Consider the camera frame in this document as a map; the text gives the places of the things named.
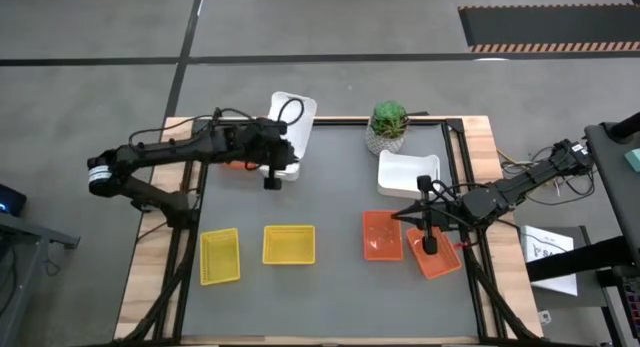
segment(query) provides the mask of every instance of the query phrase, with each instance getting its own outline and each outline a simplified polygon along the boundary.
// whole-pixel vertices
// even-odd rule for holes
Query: wooden board
[[[316,119],[361,119],[363,117],[316,117]],[[442,118],[461,118],[464,122],[467,146],[471,157],[471,165],[474,172],[474,178],[477,183],[485,183],[502,178],[502,170],[496,152],[495,141],[491,132],[489,118],[486,116],[429,116],[414,117],[416,119],[442,119]],[[169,118],[166,126],[175,125],[186,118]],[[189,138],[191,133],[191,123],[185,123],[177,128],[167,130],[163,133],[162,140],[169,138],[185,139]],[[462,162],[460,159],[459,148],[457,143],[454,145],[454,155],[458,170],[462,171]],[[192,173],[191,186],[195,186],[198,174],[199,164],[195,164]],[[156,167],[152,176],[152,184],[166,191],[176,191],[179,189],[182,181],[184,164],[172,164]],[[464,175],[459,176],[461,182],[464,182]],[[511,214],[503,216],[503,219],[513,221]],[[139,233],[157,226],[164,222],[164,218],[159,213],[146,214],[140,225]],[[122,301],[120,315],[116,326],[114,338],[122,338],[126,336],[136,326],[138,321],[149,310],[153,301],[160,293],[162,285],[162,277],[164,275],[164,267],[166,264],[167,253],[169,250],[169,241],[171,238],[171,230],[163,227],[153,234],[148,235],[141,240],[133,253],[131,270],[127,281],[124,298]],[[496,223],[491,226],[487,232],[487,241],[491,253],[494,273],[498,284],[498,289],[507,303],[511,306],[516,315],[533,333],[542,336],[542,327],[538,320],[533,292],[527,275],[524,257],[520,248],[518,234],[510,226]],[[495,336],[495,325],[492,316],[491,304],[484,293],[481,291],[482,305],[490,336]],[[172,297],[169,313],[167,314],[167,323],[165,335],[171,333],[171,326],[175,318],[175,304],[177,293]],[[338,339],[316,339],[316,338],[299,338],[288,336],[251,336],[251,337],[223,337],[209,336],[198,337],[192,339],[183,339],[184,344],[326,344],[326,343],[344,343],[344,344],[415,344],[415,343],[474,343],[477,342],[476,337],[454,337],[454,338],[338,338]]]

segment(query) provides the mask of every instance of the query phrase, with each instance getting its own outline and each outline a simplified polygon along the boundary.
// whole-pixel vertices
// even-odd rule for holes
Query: paper
[[[571,237],[531,226],[524,226],[522,233],[525,259],[527,262],[573,250],[573,238]],[[578,285],[575,274],[531,282],[531,285],[573,296],[578,295]]]

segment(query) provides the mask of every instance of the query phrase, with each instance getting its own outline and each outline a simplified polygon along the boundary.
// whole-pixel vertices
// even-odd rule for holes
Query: succulent
[[[371,129],[377,136],[396,139],[404,134],[408,124],[407,111],[397,101],[376,104],[371,119]]]

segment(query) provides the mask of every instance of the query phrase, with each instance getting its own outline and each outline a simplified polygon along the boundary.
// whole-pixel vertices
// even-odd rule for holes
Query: concrete floor
[[[0,59],[178,56],[192,2],[0,0]],[[464,53],[458,5],[608,2],[629,0],[204,0],[192,55]],[[85,163],[132,131],[162,123],[174,72],[0,68],[0,181],[29,196],[26,218],[82,235],[78,250],[53,251],[63,271],[34,296],[20,346],[113,335],[140,215],[125,199],[90,195]],[[498,146],[524,159],[580,138],[587,124],[637,112],[639,79],[636,59],[191,66],[176,115],[215,106],[264,114],[278,90],[315,98],[320,115],[367,115],[376,101],[398,99],[410,111],[489,115]],[[618,235],[599,181],[597,188],[561,207],[526,202],[517,221],[585,224],[593,241]],[[557,200],[551,190],[536,195]],[[608,340],[599,311],[582,312],[552,311],[547,336]]]

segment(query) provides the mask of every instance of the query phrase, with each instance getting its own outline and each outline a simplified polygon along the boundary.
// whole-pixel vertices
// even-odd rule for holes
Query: yellow bin
[[[200,235],[200,284],[203,286],[240,279],[238,229]]]
[[[266,226],[262,263],[279,265],[314,264],[316,234],[313,226]]]

